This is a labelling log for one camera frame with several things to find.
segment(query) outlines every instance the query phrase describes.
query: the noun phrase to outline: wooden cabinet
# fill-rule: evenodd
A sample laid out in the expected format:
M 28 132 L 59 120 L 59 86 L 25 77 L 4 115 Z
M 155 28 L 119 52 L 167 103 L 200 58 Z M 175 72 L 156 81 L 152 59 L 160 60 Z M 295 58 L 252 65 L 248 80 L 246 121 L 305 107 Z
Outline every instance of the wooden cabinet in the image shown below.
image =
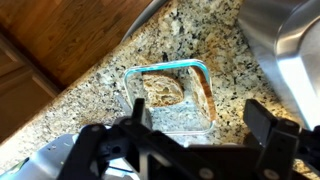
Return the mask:
M 0 143 L 57 94 L 58 90 L 0 35 Z

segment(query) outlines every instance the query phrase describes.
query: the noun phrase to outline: stainless steel appliance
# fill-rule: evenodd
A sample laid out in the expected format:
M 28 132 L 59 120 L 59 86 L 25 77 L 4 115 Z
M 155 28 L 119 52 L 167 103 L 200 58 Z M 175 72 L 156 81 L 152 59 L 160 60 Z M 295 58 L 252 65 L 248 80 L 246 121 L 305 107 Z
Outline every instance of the stainless steel appliance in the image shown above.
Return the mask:
M 239 23 L 284 105 L 320 124 L 320 1 L 245 0 Z

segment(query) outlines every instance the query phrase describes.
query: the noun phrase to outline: rectangular glass dish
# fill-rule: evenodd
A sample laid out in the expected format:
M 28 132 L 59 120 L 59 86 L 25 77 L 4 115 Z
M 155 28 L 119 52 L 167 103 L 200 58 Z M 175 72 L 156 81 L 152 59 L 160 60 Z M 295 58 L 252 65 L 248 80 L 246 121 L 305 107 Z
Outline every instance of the rectangular glass dish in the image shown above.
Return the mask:
M 132 107 L 136 98 L 144 98 L 146 100 L 146 110 L 151 115 L 153 130 L 160 130 L 168 135 L 196 135 L 206 134 L 213 127 L 214 119 L 209 119 L 208 116 L 200 111 L 199 101 L 195 99 L 194 92 L 197 89 L 192 84 L 194 80 L 190 76 L 190 67 L 195 67 L 202 71 L 212 94 L 208 69 L 203 61 L 197 59 L 135 66 L 126 70 L 123 81 L 129 97 L 129 104 Z M 153 75 L 151 77 L 154 78 L 169 77 L 172 81 L 168 81 L 166 84 L 151 78 L 154 82 L 147 84 L 146 74 L 151 74 Z M 181 87 L 182 91 L 179 92 L 183 98 L 180 98 L 178 103 L 163 105 L 163 102 L 167 102 L 166 100 L 169 98 L 166 96 L 166 93 L 169 92 L 168 88 L 171 92 L 171 89 L 174 89 L 171 87 L 175 84 L 179 84 Z M 164 91 L 157 91 L 156 94 L 152 94 L 153 92 L 148 89 L 147 85 L 158 88 L 163 86 Z M 159 103 L 162 103 L 162 105 L 155 105 L 152 95 L 161 96 Z

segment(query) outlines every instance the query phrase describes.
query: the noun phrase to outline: granite countertop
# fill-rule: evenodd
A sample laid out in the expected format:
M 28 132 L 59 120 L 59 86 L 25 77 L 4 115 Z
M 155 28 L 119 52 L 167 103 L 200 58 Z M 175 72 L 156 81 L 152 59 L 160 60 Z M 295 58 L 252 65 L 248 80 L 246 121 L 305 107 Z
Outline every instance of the granite countertop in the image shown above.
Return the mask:
M 203 60 L 210 70 L 218 113 L 207 135 L 173 136 L 180 144 L 241 143 L 245 100 L 295 120 L 268 84 L 237 24 L 242 0 L 173 0 L 0 146 L 0 174 L 65 133 L 89 123 L 111 124 L 124 112 L 114 94 L 126 92 L 124 71 L 177 59 Z M 296 168 L 313 177 L 301 162 Z

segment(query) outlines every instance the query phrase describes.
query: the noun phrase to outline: bread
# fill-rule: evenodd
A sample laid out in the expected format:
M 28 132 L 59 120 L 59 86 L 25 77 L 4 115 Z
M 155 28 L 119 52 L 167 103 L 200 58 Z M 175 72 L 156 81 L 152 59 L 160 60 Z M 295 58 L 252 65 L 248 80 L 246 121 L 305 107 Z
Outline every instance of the bread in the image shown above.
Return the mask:
M 178 81 L 161 72 L 142 74 L 143 86 L 148 93 L 147 105 L 161 107 L 183 100 L 183 89 Z
M 208 120 L 215 120 L 217 113 L 212 92 L 202 70 L 198 67 L 191 66 L 188 71 L 192 78 L 191 87 L 193 89 L 193 99 L 197 107 Z

